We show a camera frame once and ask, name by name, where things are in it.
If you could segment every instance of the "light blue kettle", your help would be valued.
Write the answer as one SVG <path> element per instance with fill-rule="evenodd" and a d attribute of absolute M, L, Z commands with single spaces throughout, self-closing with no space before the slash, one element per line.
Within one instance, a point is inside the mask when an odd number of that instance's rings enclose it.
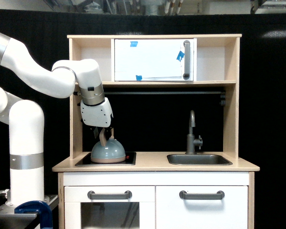
<path fill-rule="evenodd" d="M 111 137 L 106 140 L 105 128 L 100 132 L 100 141 L 91 151 L 91 161 L 96 163 L 117 163 L 125 160 L 125 150 L 120 142 L 114 139 L 113 129 Z"/>

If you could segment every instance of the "wooden shelf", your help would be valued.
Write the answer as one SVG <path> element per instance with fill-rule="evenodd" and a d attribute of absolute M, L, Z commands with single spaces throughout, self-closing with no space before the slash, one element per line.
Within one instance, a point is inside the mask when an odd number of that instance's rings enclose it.
<path fill-rule="evenodd" d="M 155 81 L 120 81 L 120 82 L 103 82 L 104 88 L 132 88 L 132 87 L 159 87 L 159 88 L 187 88 L 187 87 L 224 87 L 236 84 L 236 80 L 224 81 L 191 81 L 191 82 L 155 82 Z"/>
<path fill-rule="evenodd" d="M 225 90 L 223 153 L 238 158 L 239 52 L 241 34 L 198 35 L 69 35 L 70 60 L 94 59 L 100 66 L 103 87 L 217 88 Z M 115 39 L 197 39 L 196 81 L 115 81 Z M 82 153 L 82 124 L 78 103 L 70 97 L 70 156 Z"/>

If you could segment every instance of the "faucet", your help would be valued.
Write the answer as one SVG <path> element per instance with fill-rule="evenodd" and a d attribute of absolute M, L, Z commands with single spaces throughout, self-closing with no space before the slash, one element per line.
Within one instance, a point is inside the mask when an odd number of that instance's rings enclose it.
<path fill-rule="evenodd" d="M 189 121 L 189 134 L 187 135 L 186 141 L 186 153 L 185 154 L 197 154 L 195 152 L 195 146 L 199 146 L 199 149 L 202 147 L 202 138 L 199 136 L 195 138 L 193 134 L 193 127 L 195 127 L 195 112 L 192 110 L 190 114 Z"/>

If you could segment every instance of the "stovetop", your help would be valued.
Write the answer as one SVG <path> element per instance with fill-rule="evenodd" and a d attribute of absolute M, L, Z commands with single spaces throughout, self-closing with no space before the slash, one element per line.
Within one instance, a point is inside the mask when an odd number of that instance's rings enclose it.
<path fill-rule="evenodd" d="M 134 166 L 136 152 L 125 152 L 126 159 L 118 163 L 95 163 L 91 161 L 91 153 L 87 154 L 75 166 Z"/>

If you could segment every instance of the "oven window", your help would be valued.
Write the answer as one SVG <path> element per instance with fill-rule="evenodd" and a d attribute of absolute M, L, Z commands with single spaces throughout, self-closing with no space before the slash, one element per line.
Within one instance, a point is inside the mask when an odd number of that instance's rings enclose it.
<path fill-rule="evenodd" d="M 139 202 L 81 203 L 82 229 L 140 228 Z"/>

